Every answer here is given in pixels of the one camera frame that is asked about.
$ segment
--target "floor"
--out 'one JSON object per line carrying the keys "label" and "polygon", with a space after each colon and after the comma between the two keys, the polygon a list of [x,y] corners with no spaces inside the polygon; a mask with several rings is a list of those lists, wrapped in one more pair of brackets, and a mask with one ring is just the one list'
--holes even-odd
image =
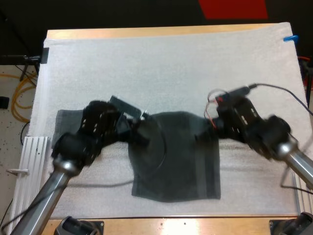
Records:
{"label": "floor", "polygon": [[[29,72],[34,71],[34,67],[28,68]],[[21,71],[15,66],[0,66],[0,74],[11,74],[20,76]],[[6,208],[13,198],[16,176],[6,172],[7,169],[19,168],[22,145],[20,134],[24,122],[17,121],[11,113],[11,98],[18,85],[19,80],[16,78],[0,77],[0,96],[10,98],[9,107],[7,110],[0,109],[0,220],[2,219]],[[31,105],[34,99],[35,90],[29,90],[23,93],[18,102],[22,106]],[[20,114],[25,118],[30,118],[31,109],[19,110]],[[23,132],[23,136],[27,134],[27,128]]]}

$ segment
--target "metal arm segment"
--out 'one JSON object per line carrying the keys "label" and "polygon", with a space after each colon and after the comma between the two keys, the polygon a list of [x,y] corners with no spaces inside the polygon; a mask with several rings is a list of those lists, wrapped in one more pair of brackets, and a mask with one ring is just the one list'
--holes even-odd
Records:
{"label": "metal arm segment", "polygon": [[313,189],[313,161],[299,150],[293,136],[290,135],[289,138],[289,142],[278,146],[277,156],[300,176],[308,188]]}
{"label": "metal arm segment", "polygon": [[30,207],[39,200],[42,201],[22,217],[11,233],[12,235],[42,234],[69,180],[78,175],[81,171],[73,162],[62,161],[61,157],[54,159],[53,165],[53,173],[33,200]]}

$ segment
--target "black cable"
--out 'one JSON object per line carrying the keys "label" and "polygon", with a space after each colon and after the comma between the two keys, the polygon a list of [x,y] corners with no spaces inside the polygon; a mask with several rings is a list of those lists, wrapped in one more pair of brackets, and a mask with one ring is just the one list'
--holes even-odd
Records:
{"label": "black cable", "polygon": [[33,80],[35,80],[36,82],[37,82],[37,79],[36,78],[30,78],[26,73],[29,73],[29,72],[27,72],[27,71],[25,71],[25,68],[24,68],[24,70],[22,70],[20,67],[18,67],[17,65],[15,65],[15,67],[17,67],[19,70],[21,70],[22,71],[22,74],[21,74],[21,78],[20,78],[20,81],[22,81],[23,79],[24,79],[24,76],[26,76],[27,78],[29,78],[29,81],[31,82],[31,84],[33,84],[35,87],[37,86],[37,84],[36,83],[34,83],[33,81],[32,81],[32,79]]}
{"label": "black cable", "polygon": [[10,225],[12,222],[14,222],[15,220],[17,220],[19,217],[23,216],[24,214],[28,213],[30,210],[32,210],[34,207],[36,207],[39,203],[41,203],[43,200],[45,200],[47,197],[49,197],[53,192],[55,192],[56,190],[59,189],[65,189],[66,187],[69,188],[115,188],[115,187],[120,187],[120,186],[124,186],[124,185],[128,185],[131,184],[133,182],[133,180],[129,180],[129,181],[125,181],[122,183],[117,183],[117,184],[112,184],[112,185],[101,185],[101,184],[70,184],[70,185],[62,185],[62,186],[58,186],[56,187],[54,190],[50,191],[49,193],[47,193],[45,196],[43,196],[42,198],[40,198],[39,200],[36,200],[35,202],[33,202],[32,204],[30,204],[30,206],[22,211],[21,213],[19,213],[18,215],[16,215],[13,219],[11,219],[10,221],[8,221],[7,223],[5,223],[2,227],[1,227],[1,233],[2,235],[5,235],[5,231],[4,229]]}
{"label": "black cable", "polygon": [[124,185],[129,185],[134,180],[128,180],[122,183],[117,183],[117,184],[112,184],[112,185],[102,185],[102,184],[70,184],[67,187],[69,188],[115,188],[115,187],[120,187]]}
{"label": "black cable", "polygon": [[20,71],[22,71],[23,72],[23,70],[20,68],[20,67],[18,67],[17,65],[14,65],[15,67],[17,67]]}
{"label": "black cable", "polygon": [[283,173],[283,175],[282,175],[282,178],[281,178],[281,180],[280,180],[280,187],[282,187],[282,188],[295,189],[295,190],[299,190],[299,191],[306,192],[306,193],[308,193],[308,194],[313,195],[313,192],[311,192],[311,191],[308,191],[308,190],[305,190],[305,189],[302,189],[302,188],[298,188],[298,187],[294,187],[294,186],[286,186],[286,185],[284,185],[284,182],[285,182],[285,180],[286,180],[288,171],[289,171],[289,166],[287,166],[287,167],[285,168],[285,171],[284,171],[284,173]]}
{"label": "black cable", "polygon": [[22,140],[23,131],[24,131],[25,127],[26,127],[29,123],[30,123],[30,121],[27,122],[27,123],[25,123],[25,125],[23,126],[23,128],[22,128],[22,130],[21,130],[20,140],[21,140],[21,145],[22,145],[22,146],[24,145],[23,140]]}
{"label": "black cable", "polygon": [[144,113],[143,115],[145,117],[145,119],[149,120],[153,120],[154,123],[157,125],[157,128],[161,134],[161,138],[162,138],[162,141],[163,141],[163,146],[164,146],[164,153],[163,153],[163,158],[161,160],[161,162],[159,163],[159,165],[148,175],[148,177],[151,177],[153,176],[154,174],[157,173],[157,171],[159,171],[159,169],[162,167],[165,159],[166,159],[166,155],[167,155],[167,143],[166,143],[166,138],[165,138],[165,134],[164,134],[164,131],[163,131],[163,128],[161,127],[160,123],[157,121],[157,119],[152,116],[152,115],[149,115],[147,113]]}
{"label": "black cable", "polygon": [[9,208],[10,208],[12,202],[13,202],[13,199],[11,200],[9,206],[8,206],[8,207],[6,208],[6,210],[5,210],[5,213],[4,213],[4,215],[3,215],[3,217],[2,217],[2,220],[1,220],[1,223],[0,223],[0,227],[1,227],[2,223],[3,223],[3,221],[4,221],[5,215],[7,214],[7,212],[8,212],[8,210],[9,210]]}
{"label": "black cable", "polygon": [[35,70],[36,70],[36,73],[37,73],[37,74],[39,74],[39,64],[40,64],[40,63],[35,63],[35,64],[34,64],[34,67],[35,67]]}
{"label": "black cable", "polygon": [[255,88],[257,86],[273,87],[273,88],[277,88],[277,89],[280,89],[280,90],[288,92],[289,94],[291,94],[293,96],[293,98],[295,98],[306,109],[306,111],[309,112],[310,115],[313,116],[313,112],[294,93],[292,93],[288,89],[283,88],[283,87],[278,87],[278,86],[275,86],[275,85],[271,85],[271,84],[266,84],[266,83],[255,83],[255,84],[252,84],[252,85],[250,85],[248,87],[252,89],[252,88]]}

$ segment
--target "wooden table edge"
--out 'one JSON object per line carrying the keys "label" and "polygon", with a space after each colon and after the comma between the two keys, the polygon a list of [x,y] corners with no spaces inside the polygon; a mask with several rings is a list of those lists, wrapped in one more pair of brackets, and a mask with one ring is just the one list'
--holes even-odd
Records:
{"label": "wooden table edge", "polygon": [[123,38],[170,36],[197,33],[233,32],[258,29],[273,24],[225,24],[176,27],[146,27],[146,28],[95,28],[95,29],[57,29],[48,30],[47,39],[96,39],[96,38]]}
{"label": "wooden table edge", "polygon": [[[109,218],[93,220],[104,222],[105,235],[270,235],[270,220],[293,218],[295,216]],[[61,220],[50,220],[42,235],[52,235],[60,222]]]}

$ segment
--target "red object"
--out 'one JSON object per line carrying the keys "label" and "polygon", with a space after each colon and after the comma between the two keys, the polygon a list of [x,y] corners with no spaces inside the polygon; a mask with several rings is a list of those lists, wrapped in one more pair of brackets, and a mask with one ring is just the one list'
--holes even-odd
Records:
{"label": "red object", "polygon": [[265,0],[199,0],[207,19],[267,19]]}
{"label": "red object", "polygon": [[304,86],[304,89],[307,90],[307,88],[308,88],[308,77],[307,76],[303,80],[303,86]]}
{"label": "red object", "polygon": [[298,56],[298,59],[301,59],[301,60],[306,60],[306,61],[310,61],[310,57],[306,57],[306,56]]}

